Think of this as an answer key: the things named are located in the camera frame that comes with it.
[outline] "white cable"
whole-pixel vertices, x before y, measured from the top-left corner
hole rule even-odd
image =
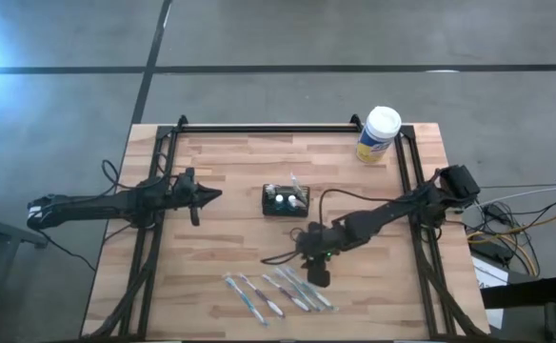
[[[510,198],[514,198],[514,197],[518,197],[518,196],[530,195],[530,194],[534,194],[534,193],[537,193],[537,192],[551,192],[551,191],[556,191],[556,187],[553,187],[553,188],[550,188],[550,189],[530,191],[530,192],[522,192],[522,193],[517,193],[517,194],[512,194],[512,195],[499,197],[499,198],[496,198],[496,199],[489,200],[489,201],[483,202],[481,204],[478,204],[477,207],[482,207],[482,206],[487,205],[487,204],[495,203],[497,201],[506,200],[506,199],[510,199]]]

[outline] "concrete floor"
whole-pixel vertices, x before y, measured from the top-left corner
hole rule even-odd
[[[0,67],[144,66],[161,0],[0,1]],[[556,0],[175,0],[158,65],[556,64]],[[119,164],[141,74],[0,75],[0,220],[45,193],[95,194]],[[439,122],[451,163],[484,186],[556,179],[556,72],[155,75],[142,121],[344,122],[375,105]],[[484,190],[482,201],[528,189]],[[535,210],[545,192],[508,203]],[[467,213],[471,224],[477,218]],[[47,230],[95,264],[104,222]],[[556,275],[556,222],[530,229]],[[0,342],[79,334],[93,275],[22,246]]]

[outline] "purple toothbrush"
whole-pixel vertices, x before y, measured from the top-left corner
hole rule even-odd
[[[263,274],[261,275],[267,282],[274,285],[280,293],[284,294],[285,297],[289,298],[290,301],[294,302],[295,305],[299,306],[300,309],[304,310],[305,312],[311,312],[308,305],[306,305],[303,301],[297,299],[293,295],[291,295],[287,290],[285,290],[282,286],[280,286],[276,281],[272,280],[271,277]]]
[[[263,292],[259,291],[259,289],[256,288],[255,285],[253,285],[252,282],[250,282],[246,276],[244,276],[242,273],[239,273],[238,276],[240,276],[240,278],[244,280],[244,282],[246,282],[247,285],[249,285],[255,291],[255,293],[259,295],[259,297],[268,304],[268,306],[271,308],[272,311],[278,314],[278,316],[280,316],[281,318],[285,317],[285,313],[283,313],[282,310],[280,310],[278,305],[276,305],[273,301],[269,300],[269,298],[267,298],[266,295],[263,294]]]

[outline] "wooden table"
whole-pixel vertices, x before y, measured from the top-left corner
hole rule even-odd
[[[133,186],[147,178],[156,128],[156,125],[132,128],[124,158],[123,183]],[[415,124],[415,130],[424,173],[429,177],[436,168],[447,166],[439,127]],[[307,222],[318,220],[318,198],[323,190],[339,188],[387,198],[402,194],[394,147],[381,163],[365,165],[355,156],[356,141],[357,135],[353,133],[180,134],[175,172],[195,167],[197,181],[223,190],[223,195],[200,211],[199,227],[191,226],[189,211],[167,212],[147,339],[426,338],[405,219],[385,226],[365,246],[342,253],[328,263],[331,285],[322,293],[339,307],[337,313],[303,313],[260,278],[263,273],[271,273],[271,267],[259,260],[292,251],[290,230],[305,228]],[[310,216],[264,217],[260,204],[262,185],[287,185],[290,172],[303,185],[311,187]],[[331,193],[323,205],[324,216],[328,222],[347,212],[379,205]],[[123,226],[123,221],[113,220],[107,234]],[[135,235],[135,230],[122,232],[104,246],[83,333],[95,330],[124,294]],[[476,325],[488,331],[462,228],[444,225],[439,246],[450,292]],[[300,260],[289,263],[294,268],[300,264]],[[226,272],[248,275],[286,312],[287,319],[278,319],[251,289],[239,283],[269,320],[269,327],[263,328],[222,280]],[[305,272],[301,270],[300,275],[305,276]],[[440,306],[434,295],[442,331]],[[135,306],[131,328],[136,328],[137,318]]]

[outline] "blue toothbrush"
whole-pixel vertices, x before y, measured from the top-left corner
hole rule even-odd
[[[232,288],[233,290],[236,291],[236,293],[238,293],[238,295],[240,295],[240,298],[242,299],[242,301],[244,301],[245,304],[247,304],[248,310],[255,316],[257,317],[257,319],[259,319],[259,322],[261,322],[261,324],[263,326],[268,326],[269,323],[266,321],[266,319],[259,313],[259,311],[257,311],[257,309],[255,308],[254,305],[252,305],[252,302],[250,301],[250,299],[248,299],[247,295],[244,294],[244,292],[242,292],[242,290],[240,290],[240,288],[238,287],[238,285],[236,285],[236,282],[233,281],[233,279],[231,278],[231,276],[229,276],[229,274],[225,275],[223,277],[225,279],[225,282],[228,283],[228,286],[230,288]]]

